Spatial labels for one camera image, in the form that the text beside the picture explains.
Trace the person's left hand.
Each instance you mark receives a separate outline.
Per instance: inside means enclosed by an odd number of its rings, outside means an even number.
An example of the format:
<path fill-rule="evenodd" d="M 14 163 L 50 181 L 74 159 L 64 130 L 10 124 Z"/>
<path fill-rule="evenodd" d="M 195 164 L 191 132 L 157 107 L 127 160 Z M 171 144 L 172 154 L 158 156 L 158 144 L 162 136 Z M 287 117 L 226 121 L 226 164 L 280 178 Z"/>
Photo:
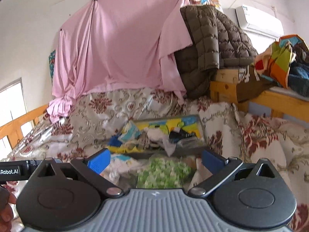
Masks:
<path fill-rule="evenodd" d="M 1 232 L 9 232 L 12 229 L 14 218 L 11 204 L 16 204 L 16 197 L 9 190 L 1 186 Z"/>

